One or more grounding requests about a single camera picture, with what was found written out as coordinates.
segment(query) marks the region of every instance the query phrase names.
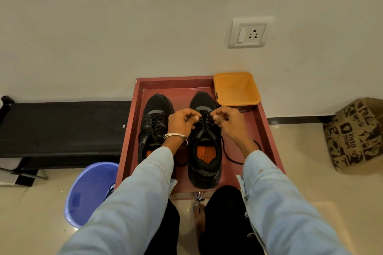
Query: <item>red tray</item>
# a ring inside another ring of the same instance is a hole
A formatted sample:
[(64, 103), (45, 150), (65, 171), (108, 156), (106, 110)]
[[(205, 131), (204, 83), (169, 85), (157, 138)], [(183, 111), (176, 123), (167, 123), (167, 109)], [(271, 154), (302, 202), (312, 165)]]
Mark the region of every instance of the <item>red tray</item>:
[[(138, 134), (140, 132), (142, 111), (149, 98), (156, 93), (164, 94), (172, 102), (174, 110), (177, 111), (188, 108), (190, 100), (198, 91), (208, 92), (215, 100), (213, 76), (137, 79), (119, 162), (116, 180), (117, 187), (124, 178), (132, 174), (137, 166)], [(252, 138), (261, 145), (262, 150), (267, 156), (284, 172), (262, 104), (259, 103), (252, 111), (243, 114), (245, 115), (247, 128)], [(231, 159), (244, 162), (245, 158), (239, 148), (225, 134), (222, 136), (225, 141), (226, 153)], [(187, 149), (180, 149), (175, 156), (177, 161), (181, 162), (188, 156), (188, 151)], [(187, 165), (177, 167), (176, 173), (178, 183), (174, 187), (172, 194), (200, 191), (200, 189), (191, 184)], [(242, 165), (230, 162), (223, 154), (220, 182), (214, 189), (203, 191), (213, 191), (224, 185), (233, 185), (239, 188), (239, 183), (235, 176), (237, 174), (242, 175)]]

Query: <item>denim jacket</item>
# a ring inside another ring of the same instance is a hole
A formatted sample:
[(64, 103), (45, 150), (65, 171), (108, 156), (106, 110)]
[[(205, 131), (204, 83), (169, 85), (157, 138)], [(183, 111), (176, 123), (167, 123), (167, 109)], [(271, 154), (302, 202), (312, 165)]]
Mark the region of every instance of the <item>denim jacket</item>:
[[(177, 181), (173, 156), (160, 147), (62, 246), (58, 254), (144, 254), (160, 227)], [(269, 255), (350, 254), (334, 229), (261, 151), (246, 158), (237, 176), (253, 229)]]

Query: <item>bangle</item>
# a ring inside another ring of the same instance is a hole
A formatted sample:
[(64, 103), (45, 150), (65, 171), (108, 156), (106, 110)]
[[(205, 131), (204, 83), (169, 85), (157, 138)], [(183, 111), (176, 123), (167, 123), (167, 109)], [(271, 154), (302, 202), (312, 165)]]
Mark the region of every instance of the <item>bangle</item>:
[(180, 146), (180, 148), (186, 147), (186, 146), (188, 146), (188, 144), (189, 144), (189, 137), (187, 137), (187, 136), (185, 136), (185, 135), (182, 135), (182, 134), (179, 134), (179, 133), (167, 133), (167, 134), (165, 134), (165, 136), (164, 136), (164, 140), (165, 140), (166, 138), (170, 137), (170, 136), (180, 136), (180, 137), (182, 137), (182, 138), (185, 140), (186, 144), (182, 143), (181, 146)]

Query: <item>orange container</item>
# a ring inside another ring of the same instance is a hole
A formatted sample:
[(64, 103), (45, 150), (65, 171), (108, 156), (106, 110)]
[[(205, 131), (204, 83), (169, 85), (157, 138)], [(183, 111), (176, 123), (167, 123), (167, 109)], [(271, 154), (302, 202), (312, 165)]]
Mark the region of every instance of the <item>orange container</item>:
[(214, 89), (218, 104), (248, 112), (261, 101), (253, 75), (248, 72), (215, 74)]

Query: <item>switch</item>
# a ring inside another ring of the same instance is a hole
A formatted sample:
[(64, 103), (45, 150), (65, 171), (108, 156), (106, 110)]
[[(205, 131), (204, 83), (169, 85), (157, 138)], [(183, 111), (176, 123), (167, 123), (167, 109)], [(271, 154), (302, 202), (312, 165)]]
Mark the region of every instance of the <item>switch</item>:
[(246, 36), (246, 27), (241, 27), (241, 31), (239, 32), (238, 43), (243, 43), (245, 41)]

